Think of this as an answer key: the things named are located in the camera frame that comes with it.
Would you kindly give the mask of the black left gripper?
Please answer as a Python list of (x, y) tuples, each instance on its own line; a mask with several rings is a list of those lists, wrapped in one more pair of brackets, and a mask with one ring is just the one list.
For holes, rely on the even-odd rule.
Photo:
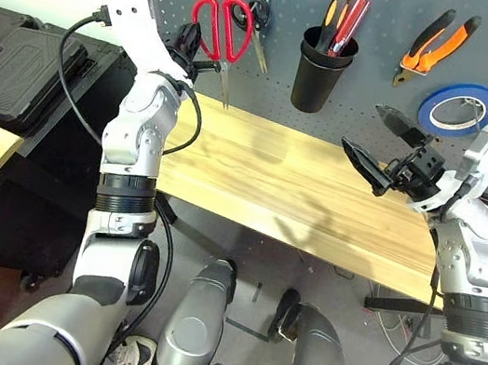
[(174, 60), (174, 62), (176, 62), (178, 65), (180, 65), (180, 67), (183, 68), (183, 70), (187, 74), (188, 79), (191, 80), (191, 82), (197, 81), (197, 77), (199, 74), (203, 74), (206, 72), (219, 73), (221, 65), (219, 61), (190, 60), (196, 56), (198, 49), (201, 46), (202, 35), (200, 26), (201, 25), (199, 22), (194, 22), (193, 24), (191, 22), (183, 24), (181, 26), (181, 30), (177, 34), (177, 40), (175, 45), (176, 48), (169, 48), (169, 54), (171, 58)]

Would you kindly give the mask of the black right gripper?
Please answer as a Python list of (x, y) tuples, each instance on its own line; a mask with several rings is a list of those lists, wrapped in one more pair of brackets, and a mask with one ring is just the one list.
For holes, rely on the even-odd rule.
[(416, 149), (403, 159), (393, 159), (385, 170), (381, 170), (368, 150), (343, 137), (341, 144), (351, 165), (369, 183), (375, 196), (385, 194), (391, 181), (392, 190), (405, 193), (411, 198), (426, 200), (436, 195), (440, 191), (437, 181), (445, 171), (445, 159), (431, 146), (427, 146), (433, 137), (392, 106), (377, 104), (375, 110), (391, 133)]

